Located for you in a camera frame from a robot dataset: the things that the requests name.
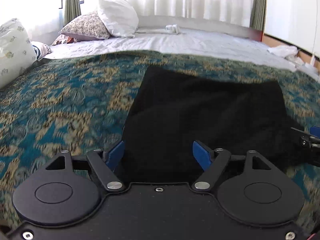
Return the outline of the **white green floral pillow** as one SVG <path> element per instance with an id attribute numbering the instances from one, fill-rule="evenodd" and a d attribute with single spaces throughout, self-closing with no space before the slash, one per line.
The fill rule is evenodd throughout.
<path id="1" fill-rule="evenodd" d="M 4 87 L 22 75 L 36 61 L 28 34 L 18 19 L 1 25 L 0 86 Z"/>

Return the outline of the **white bed sheet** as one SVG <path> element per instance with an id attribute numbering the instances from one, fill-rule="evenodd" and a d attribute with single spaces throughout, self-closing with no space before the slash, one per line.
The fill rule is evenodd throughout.
<path id="1" fill-rule="evenodd" d="M 210 56 L 296 71 L 293 63 L 267 51 L 268 46 L 246 38 L 200 30 L 182 29 L 178 35 L 136 34 L 134 38 L 58 44 L 47 59 L 66 59 L 127 50 L 152 50 L 165 54 Z"/>

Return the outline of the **green right curtain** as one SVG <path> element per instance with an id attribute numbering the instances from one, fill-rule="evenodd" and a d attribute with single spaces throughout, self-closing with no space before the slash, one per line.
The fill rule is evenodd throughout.
<path id="1" fill-rule="evenodd" d="M 253 0 L 251 10 L 250 27 L 259 31 L 264 31 L 266 21 L 267 0 Z"/>

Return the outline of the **green left curtain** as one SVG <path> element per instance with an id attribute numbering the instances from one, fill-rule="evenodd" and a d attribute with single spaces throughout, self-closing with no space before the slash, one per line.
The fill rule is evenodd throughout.
<path id="1" fill-rule="evenodd" d="M 81 15 L 80 0 L 62 0 L 63 3 L 63 25 Z"/>

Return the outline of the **navy white striped cloth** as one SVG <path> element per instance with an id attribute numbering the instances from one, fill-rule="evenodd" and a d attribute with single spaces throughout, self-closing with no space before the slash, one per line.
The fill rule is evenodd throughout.
<path id="1" fill-rule="evenodd" d="M 50 46 L 37 41 L 31 41 L 31 44 L 33 46 L 33 49 L 36 54 L 36 60 L 39 61 L 43 57 L 45 57 L 47 54 L 50 54 L 52 52 Z"/>

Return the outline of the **green curtain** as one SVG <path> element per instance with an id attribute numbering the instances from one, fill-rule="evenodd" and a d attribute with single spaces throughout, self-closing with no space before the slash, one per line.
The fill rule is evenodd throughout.
<path id="1" fill-rule="evenodd" d="M 250 27 L 259 31 L 264 31 L 266 21 L 267 0 L 253 0 L 251 10 Z"/>
<path id="2" fill-rule="evenodd" d="M 81 15 L 80 0 L 62 0 L 63 3 L 63 25 Z"/>

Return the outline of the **purple floral pillow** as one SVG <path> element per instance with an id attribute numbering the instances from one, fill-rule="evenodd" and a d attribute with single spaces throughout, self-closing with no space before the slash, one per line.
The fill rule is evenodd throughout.
<path id="1" fill-rule="evenodd" d="M 96 11 L 76 17 L 59 34 L 77 41 L 107 40 L 111 36 Z"/>

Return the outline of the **black pants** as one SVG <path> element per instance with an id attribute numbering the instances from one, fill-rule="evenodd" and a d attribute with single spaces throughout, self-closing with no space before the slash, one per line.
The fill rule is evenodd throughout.
<path id="1" fill-rule="evenodd" d="M 193 182 L 202 168 L 193 142 L 233 155 L 256 150 L 276 167 L 305 163 L 276 81 L 233 83 L 149 67 L 123 131 L 117 168 L 125 183 Z"/>

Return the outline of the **white crumpled cloth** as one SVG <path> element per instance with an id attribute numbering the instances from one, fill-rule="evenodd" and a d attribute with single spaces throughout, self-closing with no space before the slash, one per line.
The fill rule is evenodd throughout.
<path id="1" fill-rule="evenodd" d="M 298 48 L 295 46 L 279 45 L 276 47 L 270 47 L 267 51 L 273 55 L 286 59 L 290 63 L 294 64 L 295 68 L 298 70 L 307 70 L 312 74 L 319 74 L 319 70 L 315 66 L 315 55 L 312 55 L 310 62 L 307 63 L 298 56 Z"/>

